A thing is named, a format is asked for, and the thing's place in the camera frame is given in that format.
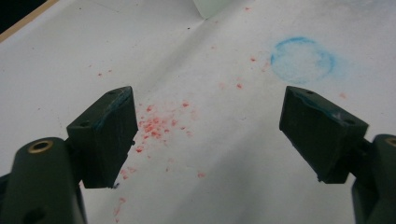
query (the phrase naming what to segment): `blue paint speck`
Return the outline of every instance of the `blue paint speck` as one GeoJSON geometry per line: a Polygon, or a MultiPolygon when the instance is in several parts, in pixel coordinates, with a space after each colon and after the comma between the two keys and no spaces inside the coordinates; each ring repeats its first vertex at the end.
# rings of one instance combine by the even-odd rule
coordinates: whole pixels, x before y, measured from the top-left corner
{"type": "Polygon", "coordinates": [[[314,40],[294,37],[276,45],[271,55],[271,66],[281,79],[305,84],[331,74],[335,59],[314,40]]]}

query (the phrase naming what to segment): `blue circle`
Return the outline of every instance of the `blue circle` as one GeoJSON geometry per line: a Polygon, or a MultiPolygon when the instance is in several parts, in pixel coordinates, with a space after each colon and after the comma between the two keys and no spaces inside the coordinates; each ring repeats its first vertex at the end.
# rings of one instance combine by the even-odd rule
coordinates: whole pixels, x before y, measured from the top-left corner
{"type": "Polygon", "coordinates": [[[305,84],[320,80],[334,68],[334,57],[314,40],[294,37],[276,45],[271,67],[281,79],[305,84]]]}

